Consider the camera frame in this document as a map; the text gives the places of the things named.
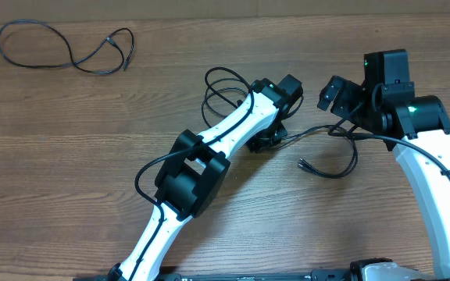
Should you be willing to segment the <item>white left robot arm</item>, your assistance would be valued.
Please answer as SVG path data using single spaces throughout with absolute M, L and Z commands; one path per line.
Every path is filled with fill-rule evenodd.
M 227 117 L 201 133 L 182 132 L 170 153 L 158 162 L 157 191 L 149 199 L 152 216 L 131 254 L 114 265 L 109 280 L 154 280 L 178 233 L 213 201 L 242 146 L 261 152 L 279 144 L 287 131 L 282 122 L 303 95 L 292 75 L 274 84 L 264 78 L 248 86 L 246 99 Z

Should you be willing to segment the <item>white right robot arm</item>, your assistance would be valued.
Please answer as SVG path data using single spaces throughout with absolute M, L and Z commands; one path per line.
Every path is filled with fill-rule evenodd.
M 434 277 L 450 280 L 450 119 L 440 98 L 418 96 L 404 49 L 363 57 L 364 80 L 340 76 L 321 90 L 318 108 L 352 123 L 344 137 L 380 140 L 416 197 L 434 261 Z

